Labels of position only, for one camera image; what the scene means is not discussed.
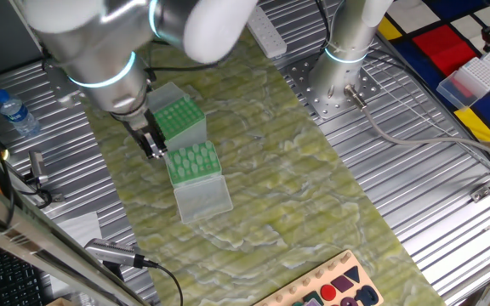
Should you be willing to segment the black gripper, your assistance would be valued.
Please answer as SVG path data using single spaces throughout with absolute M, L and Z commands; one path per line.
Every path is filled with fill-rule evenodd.
M 167 151 L 165 137 L 157 127 L 152 113 L 148 110 L 127 114 L 122 118 L 122 124 L 133 139 L 141 144 L 142 150 L 149 159 L 161 159 Z

